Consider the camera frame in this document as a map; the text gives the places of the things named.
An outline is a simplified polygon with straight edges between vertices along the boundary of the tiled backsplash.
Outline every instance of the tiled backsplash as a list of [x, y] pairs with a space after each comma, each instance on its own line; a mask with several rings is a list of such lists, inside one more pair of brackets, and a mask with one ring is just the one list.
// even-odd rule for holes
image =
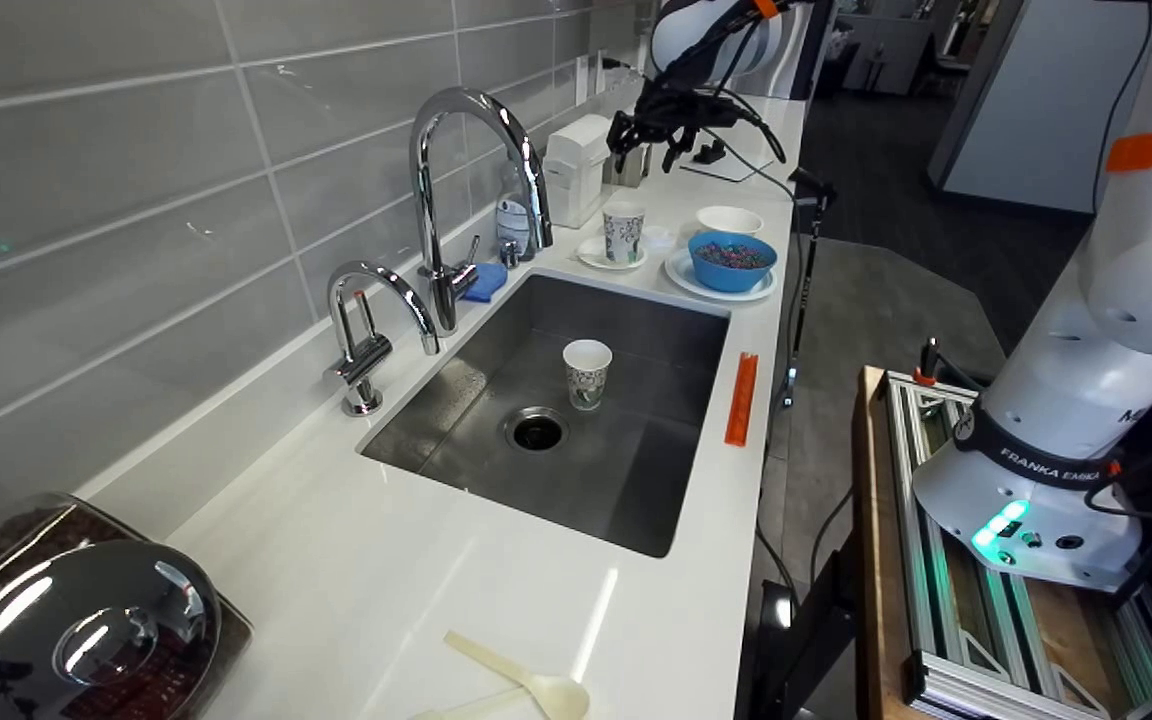
[[[0, 510], [71, 494], [414, 258], [408, 124], [444, 84], [576, 110], [588, 0], [0, 0]], [[450, 124], [442, 224], [509, 185]]]

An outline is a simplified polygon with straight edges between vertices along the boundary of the sink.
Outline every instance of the sink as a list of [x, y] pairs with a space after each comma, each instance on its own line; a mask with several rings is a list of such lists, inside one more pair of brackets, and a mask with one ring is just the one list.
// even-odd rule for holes
[[[615, 353], [595, 411], [565, 395], [579, 338]], [[669, 555], [724, 338], [724, 315], [528, 276], [366, 456]]]

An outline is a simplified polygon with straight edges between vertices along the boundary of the small cup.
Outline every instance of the small cup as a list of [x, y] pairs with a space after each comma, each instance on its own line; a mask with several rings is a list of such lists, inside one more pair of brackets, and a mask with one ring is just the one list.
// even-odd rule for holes
[[569, 402], [576, 411], [595, 411], [610, 393], [614, 347], [599, 339], [571, 339], [565, 347]]
[[643, 258], [643, 210], [639, 206], [614, 206], [605, 214], [605, 261], [633, 264]]

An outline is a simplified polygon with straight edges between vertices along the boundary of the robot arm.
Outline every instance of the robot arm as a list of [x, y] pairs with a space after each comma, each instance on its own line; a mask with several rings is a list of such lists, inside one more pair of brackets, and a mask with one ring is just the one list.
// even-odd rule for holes
[[1139, 552], [1125, 497], [1090, 494], [1152, 409], [1152, 59], [1108, 151], [1105, 210], [955, 441], [916, 471], [926, 512], [977, 559], [1116, 594]]
[[692, 151], [698, 132], [756, 124], [785, 160], [778, 132], [724, 84], [785, 51], [789, 0], [669, 0], [647, 40], [647, 81], [637, 111], [615, 111], [610, 150], [669, 146], [666, 172]]

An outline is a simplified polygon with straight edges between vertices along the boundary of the floor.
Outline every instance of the floor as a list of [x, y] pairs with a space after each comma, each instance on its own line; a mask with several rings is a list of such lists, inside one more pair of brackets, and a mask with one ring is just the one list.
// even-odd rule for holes
[[[797, 594], [812, 589], [820, 519], [854, 488], [854, 393], [862, 365], [914, 369], [926, 338], [994, 378], [1085, 235], [1085, 215], [936, 195], [926, 164], [943, 101], [836, 98], [809, 111], [804, 169], [840, 190], [804, 320], [797, 405], [774, 411], [762, 530]], [[823, 533], [820, 563], [854, 533], [854, 510]], [[754, 568], [754, 616], [770, 552]], [[858, 717], [854, 654], [809, 702], [820, 720]]]
[[926, 169], [954, 101], [836, 98], [812, 106], [804, 169], [834, 180], [840, 206], [823, 235], [894, 250], [980, 296], [994, 331], [1015, 347], [1090, 215], [943, 195]]

